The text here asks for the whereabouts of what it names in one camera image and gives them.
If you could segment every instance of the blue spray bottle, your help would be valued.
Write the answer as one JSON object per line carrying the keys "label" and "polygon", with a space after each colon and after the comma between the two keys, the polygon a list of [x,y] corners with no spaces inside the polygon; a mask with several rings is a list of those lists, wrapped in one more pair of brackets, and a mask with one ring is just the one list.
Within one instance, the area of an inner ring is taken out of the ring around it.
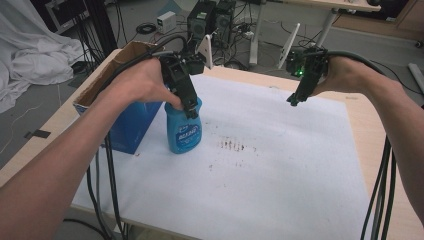
{"label": "blue spray bottle", "polygon": [[[196,112],[199,113],[202,101],[197,98]],[[200,116],[187,118],[183,110],[165,104],[168,143],[173,153],[185,153],[197,146],[202,139]]]}

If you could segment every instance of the desk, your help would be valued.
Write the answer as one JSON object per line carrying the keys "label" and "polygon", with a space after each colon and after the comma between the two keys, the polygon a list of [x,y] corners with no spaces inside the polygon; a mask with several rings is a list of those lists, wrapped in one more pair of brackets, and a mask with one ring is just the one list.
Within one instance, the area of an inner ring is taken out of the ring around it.
{"label": "desk", "polygon": [[366,0],[353,0],[350,3],[347,0],[284,0],[284,1],[262,1],[260,5],[258,21],[255,29],[255,35],[250,44],[249,64],[258,63],[258,41],[261,35],[262,21],[270,20],[288,20],[290,22],[305,23],[312,25],[321,25],[322,32],[319,35],[316,46],[321,46],[328,31],[330,30],[339,9],[357,10],[357,11],[379,11],[379,6],[371,6]]}
{"label": "desk", "polygon": [[[108,60],[113,58],[116,53],[117,51],[113,52],[111,56],[109,56]],[[104,66],[105,63],[103,63],[98,70],[96,70],[95,73],[90,76],[79,89],[77,89],[69,100],[65,102],[65,104],[41,128],[41,130],[51,132],[50,137],[47,139],[32,138],[0,171],[0,185],[3,185],[14,174],[16,174],[16,172],[18,172],[38,152],[46,147],[77,117],[77,113],[72,106],[72,101],[90,84],[91,81],[93,81],[94,75],[98,74],[99,69]],[[207,76],[230,79],[238,82],[246,82],[262,86],[274,86],[289,91],[294,91],[298,84],[296,81],[221,67],[215,67],[212,71],[206,69],[204,74]],[[362,169],[368,193],[370,194],[381,160],[383,140],[385,136],[378,115],[372,105],[362,95],[325,93],[322,94],[322,96],[338,100],[346,104],[357,154],[360,160],[360,167]],[[396,195],[388,239],[422,239],[422,237],[423,229],[421,223],[408,202],[402,184],[398,181],[396,185]]]}

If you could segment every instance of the white paper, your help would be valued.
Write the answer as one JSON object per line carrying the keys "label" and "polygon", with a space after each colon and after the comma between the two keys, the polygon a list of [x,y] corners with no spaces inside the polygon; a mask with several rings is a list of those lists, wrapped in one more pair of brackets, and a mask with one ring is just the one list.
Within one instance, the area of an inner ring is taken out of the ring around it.
{"label": "white paper", "polygon": [[[290,92],[192,80],[203,101],[194,150],[168,150],[162,107],[135,155],[114,152],[124,219],[199,239],[359,239],[368,196],[343,103],[291,107]],[[104,149],[100,183],[113,213]],[[85,179],[73,204],[92,209]]]}

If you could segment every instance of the finger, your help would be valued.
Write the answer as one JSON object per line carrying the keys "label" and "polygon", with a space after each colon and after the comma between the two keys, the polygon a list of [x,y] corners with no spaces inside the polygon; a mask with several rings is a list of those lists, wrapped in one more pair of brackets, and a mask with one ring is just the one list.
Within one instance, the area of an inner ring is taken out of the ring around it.
{"label": "finger", "polygon": [[183,105],[179,97],[171,93],[166,87],[161,87],[159,90],[160,91],[158,92],[158,94],[160,96],[161,101],[170,103],[175,109],[183,109]]}

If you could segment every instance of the hand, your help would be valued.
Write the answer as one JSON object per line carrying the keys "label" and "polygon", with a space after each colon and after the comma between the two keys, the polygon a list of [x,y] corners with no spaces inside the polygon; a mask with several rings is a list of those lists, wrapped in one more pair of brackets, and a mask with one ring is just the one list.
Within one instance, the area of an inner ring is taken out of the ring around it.
{"label": "hand", "polygon": [[141,61],[119,74],[108,87],[117,96],[128,97],[128,101],[169,102],[182,109],[181,100],[163,84],[161,65],[157,58]]}
{"label": "hand", "polygon": [[325,80],[318,84],[313,96],[325,91],[344,93],[362,93],[367,95],[369,83],[381,79],[381,74],[365,64],[346,57],[331,57],[328,74]]}

